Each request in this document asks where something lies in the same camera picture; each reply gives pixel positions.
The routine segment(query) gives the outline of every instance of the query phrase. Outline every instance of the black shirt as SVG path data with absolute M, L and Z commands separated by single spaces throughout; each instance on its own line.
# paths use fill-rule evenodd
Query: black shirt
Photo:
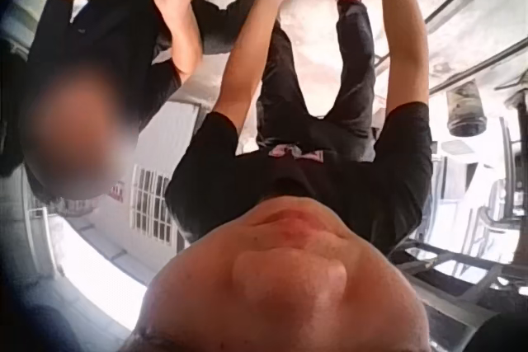
M 152 0 L 91 0 L 70 23 L 73 0 L 48 0 L 31 46 L 25 108 L 51 79 L 91 64 L 111 76 L 127 115 L 143 129 L 181 85 L 169 59 L 152 64 L 158 15 Z
M 327 205 L 384 254 L 422 220 L 432 176 L 428 107 L 422 103 L 390 113 L 373 162 L 292 146 L 236 156 L 237 145 L 233 123 L 213 112 L 174 171 L 165 199 L 191 241 L 278 195 Z

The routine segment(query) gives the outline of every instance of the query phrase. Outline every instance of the person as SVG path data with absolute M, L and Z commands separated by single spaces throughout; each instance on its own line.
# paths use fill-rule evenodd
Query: person
M 70 22 L 73 0 L 48 0 L 20 116 L 37 198 L 106 193 L 130 163 L 139 131 L 202 54 L 231 50 L 252 1 L 220 10 L 206 0 L 89 0 Z M 163 57 L 167 42 L 172 51 Z
M 417 0 L 383 0 L 391 64 L 373 162 L 358 162 L 373 100 L 360 0 L 338 0 L 342 87 L 323 119 L 302 99 L 283 0 L 256 0 L 219 99 L 166 202 L 193 243 L 154 278 L 122 351 L 430 350 L 425 309 L 386 259 L 421 221 L 431 183 L 428 49 Z M 262 77 L 259 150 L 235 155 Z

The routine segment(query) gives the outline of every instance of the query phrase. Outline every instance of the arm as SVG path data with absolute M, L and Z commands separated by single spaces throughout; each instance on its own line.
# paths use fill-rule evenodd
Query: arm
M 417 0 L 382 1 L 390 51 L 389 115 L 400 105 L 429 101 L 429 51 Z
M 283 0 L 256 0 L 225 67 L 213 111 L 229 118 L 238 133 L 266 66 L 271 32 Z
M 202 58 L 200 31 L 191 0 L 154 0 L 172 36 L 172 62 L 184 83 Z

